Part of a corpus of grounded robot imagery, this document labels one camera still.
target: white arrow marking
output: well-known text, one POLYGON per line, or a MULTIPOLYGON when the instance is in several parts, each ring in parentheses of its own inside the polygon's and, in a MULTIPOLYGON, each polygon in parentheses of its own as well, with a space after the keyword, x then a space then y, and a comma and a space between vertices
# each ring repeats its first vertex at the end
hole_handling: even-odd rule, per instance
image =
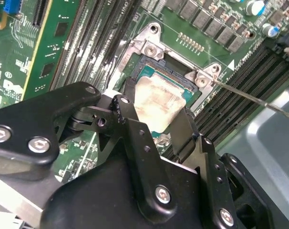
POLYGON ((230 69, 230 70, 235 70, 235 60, 232 60, 231 62, 230 62, 230 64, 228 65, 228 68, 230 69))

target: blue connector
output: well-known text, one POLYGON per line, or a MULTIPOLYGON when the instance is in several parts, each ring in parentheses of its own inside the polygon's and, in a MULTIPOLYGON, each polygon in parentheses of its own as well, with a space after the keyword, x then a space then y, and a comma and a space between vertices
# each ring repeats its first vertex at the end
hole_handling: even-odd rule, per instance
POLYGON ((21 0, 6 0, 5 6, 3 7, 3 11, 11 14, 18 13, 21 8, 21 0))

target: capacitor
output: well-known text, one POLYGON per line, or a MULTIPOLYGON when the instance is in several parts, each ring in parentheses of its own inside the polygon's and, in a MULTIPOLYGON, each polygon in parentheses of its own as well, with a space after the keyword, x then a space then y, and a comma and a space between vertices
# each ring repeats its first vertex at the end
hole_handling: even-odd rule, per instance
POLYGON ((264 35, 266 35, 267 37, 276 37, 279 33, 279 28, 276 27, 276 26, 273 26, 269 23, 265 23, 263 26, 262 26, 262 33, 264 35))
POLYGON ((262 0, 251 0, 246 4, 245 12, 247 15, 260 16, 265 9, 265 3, 262 0))

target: motherboard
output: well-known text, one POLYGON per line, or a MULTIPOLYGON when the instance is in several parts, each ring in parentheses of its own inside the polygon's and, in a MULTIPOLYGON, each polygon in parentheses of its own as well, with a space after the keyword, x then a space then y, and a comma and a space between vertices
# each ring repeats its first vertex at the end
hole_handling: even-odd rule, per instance
MULTIPOLYGON (((161 155, 175 160, 168 127, 185 106, 215 145, 256 113, 205 75, 271 99, 289 84, 289 0, 0 0, 0 108, 77 81, 122 92, 161 155)), ((97 165, 95 133, 60 146, 66 183, 97 165)))

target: screwdriver shaft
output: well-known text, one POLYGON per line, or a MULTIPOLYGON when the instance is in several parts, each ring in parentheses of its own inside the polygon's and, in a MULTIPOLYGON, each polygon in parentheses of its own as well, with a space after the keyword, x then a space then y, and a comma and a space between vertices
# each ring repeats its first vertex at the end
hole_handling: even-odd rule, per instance
POLYGON ((222 83, 220 81, 217 81, 217 80, 213 80, 213 81, 214 81, 214 83, 216 83, 220 87, 223 87, 223 88, 225 88, 225 89, 227 89, 227 90, 229 90, 229 91, 231 91, 233 93, 236 93, 236 94, 238 94, 238 95, 240 95, 240 96, 242 96, 242 97, 244 97, 246 99, 249 99, 249 100, 259 104, 260 106, 263 106, 263 107, 266 107, 266 108, 268 108, 268 109, 270 109, 272 111, 281 113, 282 115, 284 115, 284 116, 289 118, 289 112, 284 111, 283 109, 281 109, 280 107, 278 107, 278 106, 276 106, 274 104, 270 104, 270 103, 268 103, 268 102, 266 102, 266 101, 264 101, 262 99, 258 99, 256 97, 253 97, 252 95, 249 95, 249 94, 247 94, 247 93, 245 93, 243 91, 240 91, 237 88, 229 86, 229 85, 227 85, 225 83, 222 83))

